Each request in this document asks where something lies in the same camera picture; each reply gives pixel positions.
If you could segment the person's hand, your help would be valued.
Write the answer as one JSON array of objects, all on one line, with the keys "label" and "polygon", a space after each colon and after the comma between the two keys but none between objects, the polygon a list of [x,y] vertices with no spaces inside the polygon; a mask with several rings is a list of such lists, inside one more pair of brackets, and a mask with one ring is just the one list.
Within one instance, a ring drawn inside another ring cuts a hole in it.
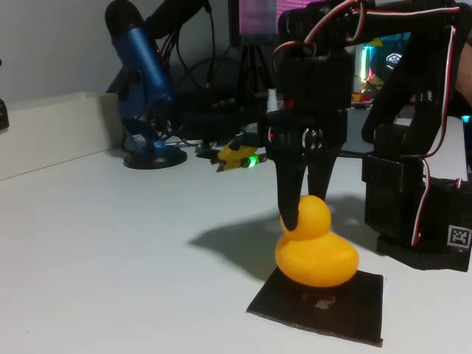
[{"label": "person's hand", "polygon": [[466,43],[459,59],[456,89],[467,101],[471,101],[471,62],[472,48],[469,43]]}]

